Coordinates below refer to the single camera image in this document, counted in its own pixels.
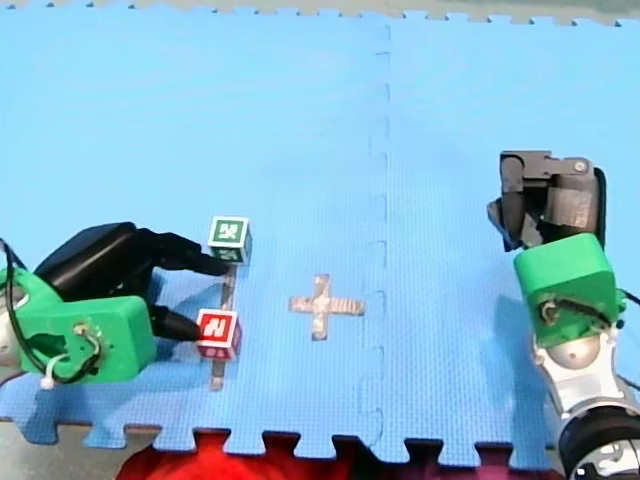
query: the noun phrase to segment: red letter block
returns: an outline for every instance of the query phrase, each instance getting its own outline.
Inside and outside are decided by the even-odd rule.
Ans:
[[[200,355],[224,362],[238,356],[242,329],[236,312],[202,308],[198,313],[197,323],[200,327],[200,340],[196,342],[196,346]]]

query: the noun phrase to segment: screw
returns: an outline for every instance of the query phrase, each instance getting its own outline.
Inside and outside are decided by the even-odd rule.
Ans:
[[[545,302],[542,305],[542,310],[540,313],[541,313],[540,316],[542,317],[542,321],[548,327],[556,323],[556,315],[558,313],[558,309],[554,302],[551,302],[551,301]]]

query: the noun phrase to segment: green letter block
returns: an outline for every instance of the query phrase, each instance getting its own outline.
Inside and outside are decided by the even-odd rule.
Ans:
[[[252,238],[246,217],[213,217],[209,232],[211,254],[227,263],[248,263]]]

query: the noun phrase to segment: toy block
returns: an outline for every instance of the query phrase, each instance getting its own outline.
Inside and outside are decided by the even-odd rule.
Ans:
[[[248,218],[213,217],[208,241],[213,257],[227,263],[249,263],[252,243]]]
[[[236,312],[203,308],[196,323],[200,327],[196,347],[202,357],[229,362],[238,356],[242,328]]]

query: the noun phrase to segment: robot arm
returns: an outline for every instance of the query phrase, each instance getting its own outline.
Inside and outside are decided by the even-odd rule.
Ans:
[[[615,369],[625,300],[604,254],[604,173],[583,158],[503,152],[488,205],[530,312],[533,358],[568,478],[640,479],[640,406]]]
[[[488,215],[505,251],[531,248],[578,233],[605,243],[606,179],[584,158],[553,158],[547,151],[500,154],[502,196]]]
[[[193,321],[147,299],[155,267],[228,271],[199,244],[130,222],[81,231],[33,273],[0,245],[0,365],[45,375],[45,388],[126,381],[155,358],[154,335],[198,339]]]

